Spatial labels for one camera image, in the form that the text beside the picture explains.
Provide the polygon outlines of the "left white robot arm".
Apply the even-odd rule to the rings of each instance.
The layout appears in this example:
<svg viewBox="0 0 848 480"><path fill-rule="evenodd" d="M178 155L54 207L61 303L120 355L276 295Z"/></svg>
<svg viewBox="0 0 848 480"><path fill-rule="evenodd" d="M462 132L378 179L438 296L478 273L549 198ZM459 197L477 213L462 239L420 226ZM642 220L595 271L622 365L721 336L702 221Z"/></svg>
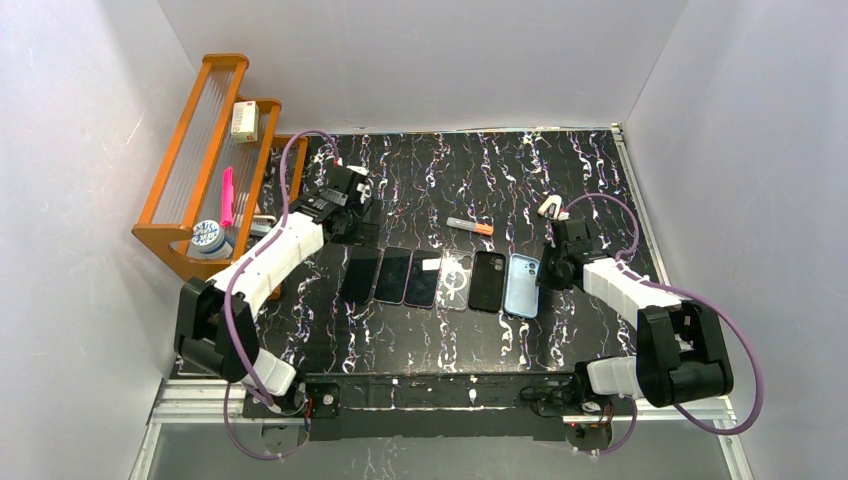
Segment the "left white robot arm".
<svg viewBox="0 0 848 480"><path fill-rule="evenodd" d="M271 403L297 371L259 345L255 320L289 274L327 243L361 244L378 218L373 181L362 166L328 169L324 183L292 202L283 218L233 264L179 295L174 350L207 373L250 387Z"/></svg>

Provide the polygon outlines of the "clear magsafe phone case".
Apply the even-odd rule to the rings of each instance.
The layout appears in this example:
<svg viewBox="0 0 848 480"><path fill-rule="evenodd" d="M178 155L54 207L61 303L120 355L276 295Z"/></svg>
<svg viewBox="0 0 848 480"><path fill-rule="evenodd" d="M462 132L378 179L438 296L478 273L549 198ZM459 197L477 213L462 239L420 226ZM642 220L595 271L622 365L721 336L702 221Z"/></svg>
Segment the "clear magsafe phone case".
<svg viewBox="0 0 848 480"><path fill-rule="evenodd" d="M459 250L446 250L441 261L435 304L440 309L464 311L472 278L473 255Z"/></svg>

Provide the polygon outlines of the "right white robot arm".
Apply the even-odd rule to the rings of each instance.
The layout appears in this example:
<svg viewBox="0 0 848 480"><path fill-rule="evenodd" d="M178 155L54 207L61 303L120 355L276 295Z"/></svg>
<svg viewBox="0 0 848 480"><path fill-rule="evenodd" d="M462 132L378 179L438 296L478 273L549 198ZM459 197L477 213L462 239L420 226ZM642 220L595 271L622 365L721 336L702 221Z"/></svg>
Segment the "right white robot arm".
<svg viewBox="0 0 848 480"><path fill-rule="evenodd" d="M603 302L636 330L633 356L580 361L568 399L646 399L655 407L726 395L734 386L722 327L714 309L649 286L594 249L582 220L554 220L544 245L540 287L578 289Z"/></svg>

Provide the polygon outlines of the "purple phone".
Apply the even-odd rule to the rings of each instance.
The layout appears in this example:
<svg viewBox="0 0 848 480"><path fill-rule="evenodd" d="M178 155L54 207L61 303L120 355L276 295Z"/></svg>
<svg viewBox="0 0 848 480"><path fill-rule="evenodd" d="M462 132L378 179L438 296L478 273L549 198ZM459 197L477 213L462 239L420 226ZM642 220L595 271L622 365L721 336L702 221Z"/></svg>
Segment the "purple phone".
<svg viewBox="0 0 848 480"><path fill-rule="evenodd" d="M442 254L429 250L412 253L403 303L410 307L432 308L438 288Z"/></svg>

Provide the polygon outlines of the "black phone case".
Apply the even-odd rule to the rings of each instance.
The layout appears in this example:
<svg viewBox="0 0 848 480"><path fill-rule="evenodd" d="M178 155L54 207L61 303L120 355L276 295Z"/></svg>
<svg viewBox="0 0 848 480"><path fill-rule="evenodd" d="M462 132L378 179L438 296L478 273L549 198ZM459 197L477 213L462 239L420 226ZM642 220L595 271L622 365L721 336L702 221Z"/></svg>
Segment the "black phone case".
<svg viewBox="0 0 848 480"><path fill-rule="evenodd" d="M497 252L474 254L468 306L476 311L498 313L505 288L506 257Z"/></svg>

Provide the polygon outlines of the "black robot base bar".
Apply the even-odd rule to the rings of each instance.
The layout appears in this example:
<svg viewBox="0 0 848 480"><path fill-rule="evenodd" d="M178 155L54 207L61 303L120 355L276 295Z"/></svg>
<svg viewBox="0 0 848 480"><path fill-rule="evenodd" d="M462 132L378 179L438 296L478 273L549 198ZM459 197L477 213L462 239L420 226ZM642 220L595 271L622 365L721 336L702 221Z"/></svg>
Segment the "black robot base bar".
<svg viewBox="0 0 848 480"><path fill-rule="evenodd" d="M315 441L513 436L604 449L629 409L577 387L569 373L308 374L276 410L246 402L244 415L306 422Z"/></svg>

